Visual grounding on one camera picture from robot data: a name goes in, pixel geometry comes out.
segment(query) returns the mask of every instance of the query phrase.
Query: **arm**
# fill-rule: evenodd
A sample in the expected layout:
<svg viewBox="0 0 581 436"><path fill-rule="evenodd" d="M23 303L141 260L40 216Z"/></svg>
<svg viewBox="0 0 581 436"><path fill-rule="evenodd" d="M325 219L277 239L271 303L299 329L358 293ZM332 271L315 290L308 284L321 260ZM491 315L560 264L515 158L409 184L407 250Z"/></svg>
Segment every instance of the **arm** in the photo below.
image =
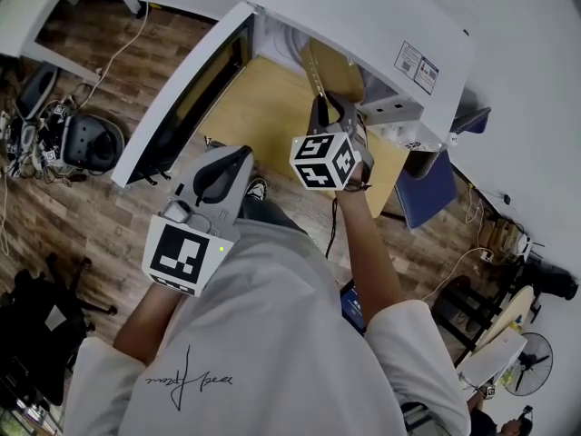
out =
<svg viewBox="0 0 581 436"><path fill-rule="evenodd" d="M470 418L458 376L428 306L403 302L398 274L364 192L337 193L349 244L351 270L365 340L378 358L399 404L420 402L453 436L470 433Z"/></svg>
<svg viewBox="0 0 581 436"><path fill-rule="evenodd" d="M398 274L373 221L364 192L337 193L343 212L355 289L363 319L369 324L376 313L404 300Z"/></svg>
<svg viewBox="0 0 581 436"><path fill-rule="evenodd" d="M66 402L68 436L117 434L133 386L159 349L182 294L152 284L117 334L113 347L85 339Z"/></svg>
<svg viewBox="0 0 581 436"><path fill-rule="evenodd" d="M145 365L150 365L182 296L180 292L152 284L117 333L113 347Z"/></svg>
<svg viewBox="0 0 581 436"><path fill-rule="evenodd" d="M481 390L477 392L468 400L468 411L472 413L474 409L482 410L482 405L484 403L484 394Z"/></svg>

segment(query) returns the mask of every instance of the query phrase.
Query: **fan blade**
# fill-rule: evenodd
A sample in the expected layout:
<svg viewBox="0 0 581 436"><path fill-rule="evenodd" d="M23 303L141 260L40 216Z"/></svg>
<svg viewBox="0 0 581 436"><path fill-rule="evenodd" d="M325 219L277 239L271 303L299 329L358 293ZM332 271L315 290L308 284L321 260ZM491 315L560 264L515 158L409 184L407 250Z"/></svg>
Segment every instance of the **fan blade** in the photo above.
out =
<svg viewBox="0 0 581 436"><path fill-rule="evenodd" d="M520 376L518 377L517 387L515 388L515 392L518 392L518 387L520 386L520 382L523 381L523 376L525 376L525 372L524 371L522 371L520 373Z"/></svg>
<svg viewBox="0 0 581 436"><path fill-rule="evenodd" d="M545 357L541 357L540 359L537 359L537 361L535 363L533 363L533 365L538 365L539 363L544 362L549 357L550 357L550 355L545 355Z"/></svg>

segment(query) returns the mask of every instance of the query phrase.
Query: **sleeve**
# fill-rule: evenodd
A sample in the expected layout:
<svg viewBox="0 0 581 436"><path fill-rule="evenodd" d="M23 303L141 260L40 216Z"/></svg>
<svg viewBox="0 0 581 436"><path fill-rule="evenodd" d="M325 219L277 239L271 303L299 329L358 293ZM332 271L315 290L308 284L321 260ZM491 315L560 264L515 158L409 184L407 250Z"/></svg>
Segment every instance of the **sleeve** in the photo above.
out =
<svg viewBox="0 0 581 436"><path fill-rule="evenodd" d="M397 303L377 313L365 339L400 405L423 403L452 436L470 434L468 406L458 376L424 302Z"/></svg>
<svg viewBox="0 0 581 436"><path fill-rule="evenodd" d="M98 338L87 338L79 349L66 400L64 434L117 434L133 385L145 365Z"/></svg>

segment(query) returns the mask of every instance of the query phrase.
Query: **black bag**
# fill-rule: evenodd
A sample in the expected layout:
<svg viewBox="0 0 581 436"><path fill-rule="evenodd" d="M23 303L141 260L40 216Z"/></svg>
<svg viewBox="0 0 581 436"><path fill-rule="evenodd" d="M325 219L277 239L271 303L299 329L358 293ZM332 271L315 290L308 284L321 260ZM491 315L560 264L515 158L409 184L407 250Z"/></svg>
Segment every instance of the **black bag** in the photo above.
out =
<svg viewBox="0 0 581 436"><path fill-rule="evenodd" d="M579 284L573 276L560 268L543 268L535 264L528 264L520 277L522 285L531 285L535 289L535 296L544 292L562 297L568 301L577 294Z"/></svg>

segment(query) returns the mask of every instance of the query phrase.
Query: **shoe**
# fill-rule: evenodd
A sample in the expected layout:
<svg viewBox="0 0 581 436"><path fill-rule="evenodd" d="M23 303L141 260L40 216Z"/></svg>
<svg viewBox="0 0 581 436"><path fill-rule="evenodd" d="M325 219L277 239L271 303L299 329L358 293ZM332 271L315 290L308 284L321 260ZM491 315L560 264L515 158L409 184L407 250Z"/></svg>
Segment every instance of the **shoe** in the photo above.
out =
<svg viewBox="0 0 581 436"><path fill-rule="evenodd" d="M249 182L244 197L262 201L266 197L266 186L267 184L264 179L256 177Z"/></svg>

